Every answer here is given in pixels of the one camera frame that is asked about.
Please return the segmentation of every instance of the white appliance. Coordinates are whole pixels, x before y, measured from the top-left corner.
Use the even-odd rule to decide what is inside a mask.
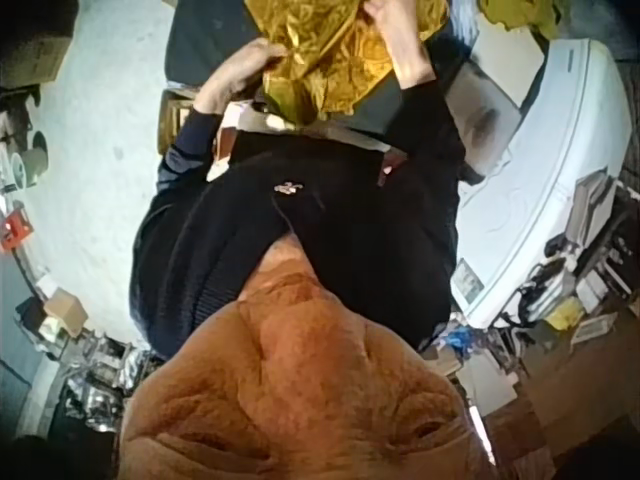
[[[518,289],[547,261],[547,242],[566,231],[566,265],[533,314],[544,318],[549,298],[573,288],[575,259],[611,213],[611,178],[620,173],[631,136],[616,64],[599,42],[556,40],[543,68],[537,97],[499,161],[481,183],[460,184],[458,267],[451,284],[475,328],[505,326],[502,319],[494,322],[501,313],[518,318]],[[577,192],[580,183],[584,188]]]

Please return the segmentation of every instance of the man's right hand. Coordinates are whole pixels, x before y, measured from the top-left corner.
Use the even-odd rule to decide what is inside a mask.
[[[222,115],[233,96],[259,76],[270,61],[287,54],[282,45],[257,38],[231,55],[202,86],[193,108],[205,114]]]
[[[400,88],[435,80],[429,54],[418,36],[416,0],[369,0],[364,9],[385,41]]]

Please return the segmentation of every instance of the nose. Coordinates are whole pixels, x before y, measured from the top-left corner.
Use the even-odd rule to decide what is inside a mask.
[[[366,376],[364,321],[335,300],[312,299],[269,316],[260,341],[270,379],[309,408],[352,402],[352,387]]]

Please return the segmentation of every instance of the dark sweater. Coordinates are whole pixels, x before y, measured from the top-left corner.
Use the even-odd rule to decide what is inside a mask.
[[[409,161],[377,186],[382,154],[328,140],[240,133],[211,183],[221,117],[192,112],[158,172],[134,246],[132,316],[162,356],[238,298],[293,231],[346,307],[424,346],[451,309],[458,172],[465,151],[436,82],[403,93],[385,140]],[[294,195],[274,191],[290,181]]]

